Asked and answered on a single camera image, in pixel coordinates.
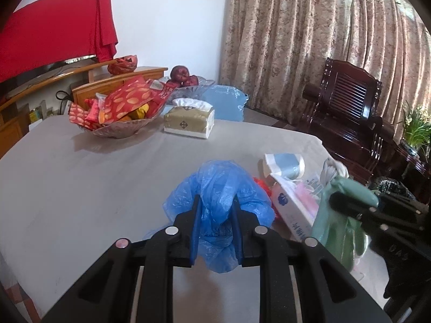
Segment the green plastic bag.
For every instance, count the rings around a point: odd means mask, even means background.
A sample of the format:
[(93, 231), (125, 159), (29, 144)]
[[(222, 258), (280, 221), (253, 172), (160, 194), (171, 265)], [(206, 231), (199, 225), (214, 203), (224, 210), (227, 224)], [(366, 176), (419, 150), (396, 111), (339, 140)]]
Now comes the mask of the green plastic bag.
[(336, 212), (330, 207), (329, 197), (335, 192), (341, 192), (369, 207), (377, 207), (378, 198), (353, 179), (321, 176), (320, 182), (324, 188), (313, 223), (312, 236), (324, 245), (348, 271), (352, 271), (356, 260), (366, 252), (368, 239), (358, 220)]

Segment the white medicine box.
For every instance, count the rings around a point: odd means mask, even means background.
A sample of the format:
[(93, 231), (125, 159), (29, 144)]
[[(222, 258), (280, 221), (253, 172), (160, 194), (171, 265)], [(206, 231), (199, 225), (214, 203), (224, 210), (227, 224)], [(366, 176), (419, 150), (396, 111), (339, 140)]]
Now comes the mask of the white medicine box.
[(318, 213), (318, 196), (313, 188), (302, 181), (273, 176), (275, 184), (271, 201), (296, 241), (304, 241), (312, 234)]

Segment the blue white paper cup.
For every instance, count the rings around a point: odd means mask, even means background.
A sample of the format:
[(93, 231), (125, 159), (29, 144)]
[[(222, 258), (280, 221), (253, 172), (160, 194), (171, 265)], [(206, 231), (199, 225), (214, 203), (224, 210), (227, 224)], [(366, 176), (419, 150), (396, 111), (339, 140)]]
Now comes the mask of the blue white paper cup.
[(265, 154), (262, 166), (265, 177), (279, 176), (287, 179), (299, 179), (305, 173), (305, 161), (303, 156), (299, 154)]

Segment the blue plastic bag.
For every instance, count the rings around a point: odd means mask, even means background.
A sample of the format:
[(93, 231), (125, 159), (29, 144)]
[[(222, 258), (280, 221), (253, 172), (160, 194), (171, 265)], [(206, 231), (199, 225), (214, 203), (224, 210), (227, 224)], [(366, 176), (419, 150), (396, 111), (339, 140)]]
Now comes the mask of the blue plastic bag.
[(191, 210), (196, 195), (202, 201), (198, 254), (209, 270), (230, 272), (238, 266), (230, 221), (234, 199), (239, 200), (242, 210), (254, 213), (260, 224), (269, 227), (275, 220), (270, 198), (235, 162), (211, 160), (170, 193), (163, 204), (169, 221)]

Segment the red plastic bag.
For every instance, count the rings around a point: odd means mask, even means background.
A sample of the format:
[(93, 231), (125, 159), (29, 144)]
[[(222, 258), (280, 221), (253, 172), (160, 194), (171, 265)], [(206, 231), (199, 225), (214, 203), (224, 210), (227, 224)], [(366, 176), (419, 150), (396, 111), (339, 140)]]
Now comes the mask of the red plastic bag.
[(273, 209), (273, 211), (275, 213), (275, 220), (281, 220), (280, 214), (278, 213), (278, 210), (275, 208), (275, 206), (272, 202), (272, 199), (271, 199), (271, 196), (272, 196), (271, 189), (268, 187), (268, 185), (266, 184), (266, 182), (263, 179), (259, 179), (259, 178), (254, 177), (253, 180), (255, 183), (258, 184), (258, 186), (260, 186), (261, 189), (263, 189), (266, 192), (268, 198), (270, 199), (271, 208)]

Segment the black trash bin bag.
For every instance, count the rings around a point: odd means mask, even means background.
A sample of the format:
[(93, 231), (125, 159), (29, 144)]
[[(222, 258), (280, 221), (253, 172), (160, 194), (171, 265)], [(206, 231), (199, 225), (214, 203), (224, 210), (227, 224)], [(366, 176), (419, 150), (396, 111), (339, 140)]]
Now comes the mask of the black trash bin bag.
[(389, 177), (373, 177), (370, 180), (368, 188), (371, 190), (378, 190), (379, 192), (392, 192), (412, 200), (416, 199), (402, 182), (398, 182)]

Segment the dark wooden side table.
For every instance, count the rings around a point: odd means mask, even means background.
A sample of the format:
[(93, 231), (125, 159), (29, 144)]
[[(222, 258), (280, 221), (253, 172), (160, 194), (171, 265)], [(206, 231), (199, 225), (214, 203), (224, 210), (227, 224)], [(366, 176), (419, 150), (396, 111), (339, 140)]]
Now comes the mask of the dark wooden side table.
[(430, 203), (430, 164), (414, 155), (411, 148), (401, 141), (396, 149), (395, 179), (401, 181), (416, 199), (424, 204)]

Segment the blue plastic stool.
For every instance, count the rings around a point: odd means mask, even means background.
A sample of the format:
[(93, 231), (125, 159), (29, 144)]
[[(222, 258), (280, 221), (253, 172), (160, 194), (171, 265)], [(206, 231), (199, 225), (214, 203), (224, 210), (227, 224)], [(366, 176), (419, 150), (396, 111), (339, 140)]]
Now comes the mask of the blue plastic stool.
[(236, 87), (227, 85), (211, 85), (201, 95), (203, 101), (208, 102), (215, 109), (215, 118), (242, 122), (244, 107), (248, 102), (248, 95)]

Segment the glass snack bowl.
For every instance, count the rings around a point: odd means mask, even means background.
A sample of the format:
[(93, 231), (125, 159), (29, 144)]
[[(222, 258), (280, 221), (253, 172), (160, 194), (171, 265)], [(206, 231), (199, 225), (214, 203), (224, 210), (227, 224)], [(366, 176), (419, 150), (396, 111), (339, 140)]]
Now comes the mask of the glass snack bowl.
[(166, 105), (164, 104), (158, 112), (156, 112), (155, 116), (150, 119), (139, 119), (139, 120), (131, 120), (126, 122), (114, 122), (108, 126), (104, 126), (98, 128), (96, 130), (88, 130), (84, 127), (79, 127), (81, 131), (88, 132), (97, 137), (102, 138), (113, 138), (113, 139), (125, 139), (127, 137), (131, 137), (135, 135), (138, 131), (143, 129), (145, 126), (153, 122), (157, 117), (161, 115)]

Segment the gold tissue pack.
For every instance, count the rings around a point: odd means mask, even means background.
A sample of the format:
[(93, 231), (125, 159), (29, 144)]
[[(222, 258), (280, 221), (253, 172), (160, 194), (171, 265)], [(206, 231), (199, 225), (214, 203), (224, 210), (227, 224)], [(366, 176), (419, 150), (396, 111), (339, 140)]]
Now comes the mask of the gold tissue pack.
[(208, 139), (215, 123), (215, 109), (206, 101), (175, 99), (164, 115), (164, 132)]

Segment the glass fruit bowl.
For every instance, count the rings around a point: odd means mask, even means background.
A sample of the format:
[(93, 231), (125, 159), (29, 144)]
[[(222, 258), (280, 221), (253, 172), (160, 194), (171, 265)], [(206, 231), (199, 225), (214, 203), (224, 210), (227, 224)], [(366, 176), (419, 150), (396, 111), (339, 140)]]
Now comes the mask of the glass fruit bowl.
[(205, 79), (204, 77), (198, 76), (198, 85), (177, 87), (170, 94), (167, 100), (167, 104), (171, 105), (175, 99), (191, 98), (199, 99), (199, 97), (216, 82), (212, 79)]

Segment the red snack packets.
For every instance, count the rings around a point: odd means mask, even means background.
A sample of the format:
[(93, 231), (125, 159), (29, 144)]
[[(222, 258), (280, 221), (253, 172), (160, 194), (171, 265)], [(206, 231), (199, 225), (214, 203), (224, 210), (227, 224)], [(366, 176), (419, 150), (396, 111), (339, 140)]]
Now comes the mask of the red snack packets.
[(168, 98), (177, 89), (171, 82), (145, 79), (141, 75), (127, 79), (113, 92), (101, 98), (86, 99), (84, 109), (72, 104), (69, 121), (88, 131), (113, 128), (120, 122), (145, 122), (156, 118)]

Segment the red apples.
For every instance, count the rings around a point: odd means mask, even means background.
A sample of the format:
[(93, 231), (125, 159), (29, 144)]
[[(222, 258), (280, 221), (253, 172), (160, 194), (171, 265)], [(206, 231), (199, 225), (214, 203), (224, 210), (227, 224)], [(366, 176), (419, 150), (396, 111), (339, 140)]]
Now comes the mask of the red apples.
[(176, 87), (191, 87), (197, 86), (199, 79), (196, 75), (191, 75), (185, 66), (178, 65), (172, 68), (167, 83)]

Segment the red orange bag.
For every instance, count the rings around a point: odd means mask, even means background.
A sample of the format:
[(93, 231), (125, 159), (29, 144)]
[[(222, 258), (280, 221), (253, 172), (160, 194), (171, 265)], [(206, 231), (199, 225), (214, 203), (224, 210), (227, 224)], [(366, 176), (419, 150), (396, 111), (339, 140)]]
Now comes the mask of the red orange bag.
[(114, 63), (107, 66), (107, 70), (112, 75), (127, 74), (134, 72), (137, 68), (137, 56), (127, 55), (116, 58)]

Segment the red cloth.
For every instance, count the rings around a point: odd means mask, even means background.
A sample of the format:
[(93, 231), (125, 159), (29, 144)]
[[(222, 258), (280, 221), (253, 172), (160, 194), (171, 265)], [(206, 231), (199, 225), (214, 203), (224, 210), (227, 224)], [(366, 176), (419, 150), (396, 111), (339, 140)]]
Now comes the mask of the red cloth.
[(37, 0), (1, 30), (1, 82), (86, 55), (109, 61), (116, 44), (111, 0)]

